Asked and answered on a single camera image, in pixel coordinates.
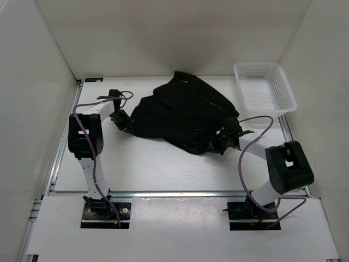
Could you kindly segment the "black shorts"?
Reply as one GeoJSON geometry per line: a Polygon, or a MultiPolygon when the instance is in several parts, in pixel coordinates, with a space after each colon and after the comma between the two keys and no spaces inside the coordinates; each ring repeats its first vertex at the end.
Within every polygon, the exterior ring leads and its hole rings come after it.
{"type": "Polygon", "coordinates": [[[126,131],[201,155],[212,152],[209,143],[223,120],[238,116],[235,106],[211,85],[197,76],[175,72],[168,83],[140,100],[126,131]]]}

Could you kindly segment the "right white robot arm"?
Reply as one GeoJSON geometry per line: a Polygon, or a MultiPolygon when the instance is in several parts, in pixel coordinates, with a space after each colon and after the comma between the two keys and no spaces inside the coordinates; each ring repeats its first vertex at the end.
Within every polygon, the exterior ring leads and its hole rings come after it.
{"type": "Polygon", "coordinates": [[[271,116],[256,116],[250,120],[267,118],[270,124],[256,135],[252,130],[242,130],[241,121],[230,117],[223,121],[223,127],[212,142],[215,152],[223,154],[229,147],[240,150],[238,173],[241,185],[246,192],[245,213],[257,218],[264,212],[275,212],[281,198],[286,193],[311,185],[314,173],[299,142],[292,140],[283,144],[265,137],[274,124],[271,116]],[[268,181],[258,189],[250,191],[244,181],[242,172],[243,157],[251,153],[267,163],[268,181]]]}

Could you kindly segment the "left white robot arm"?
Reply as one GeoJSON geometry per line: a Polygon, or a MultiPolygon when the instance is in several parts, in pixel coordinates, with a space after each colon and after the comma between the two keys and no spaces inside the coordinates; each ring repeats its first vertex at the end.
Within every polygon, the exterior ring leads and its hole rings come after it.
{"type": "Polygon", "coordinates": [[[107,96],[99,96],[93,103],[77,104],[69,116],[68,149],[80,163],[88,187],[88,199],[99,201],[95,206],[101,218],[114,213],[114,204],[109,200],[100,155],[104,149],[103,122],[110,119],[124,131],[131,118],[123,110],[126,101],[134,94],[130,91],[109,90],[107,96]]]}

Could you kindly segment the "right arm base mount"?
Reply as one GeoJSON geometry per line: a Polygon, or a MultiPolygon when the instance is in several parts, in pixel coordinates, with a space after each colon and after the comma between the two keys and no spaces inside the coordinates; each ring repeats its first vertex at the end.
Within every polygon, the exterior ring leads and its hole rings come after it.
{"type": "Polygon", "coordinates": [[[228,214],[230,231],[281,230],[277,213],[279,205],[279,200],[265,205],[264,208],[274,210],[268,213],[246,198],[244,202],[228,202],[222,211],[228,214]]]}

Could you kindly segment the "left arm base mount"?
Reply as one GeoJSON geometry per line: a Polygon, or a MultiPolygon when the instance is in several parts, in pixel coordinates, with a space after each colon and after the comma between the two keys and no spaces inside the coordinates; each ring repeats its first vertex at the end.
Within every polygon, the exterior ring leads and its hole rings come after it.
{"type": "Polygon", "coordinates": [[[81,216],[80,228],[82,229],[129,229],[131,217],[130,202],[113,202],[117,210],[105,199],[92,199],[83,197],[84,207],[81,216]]]}

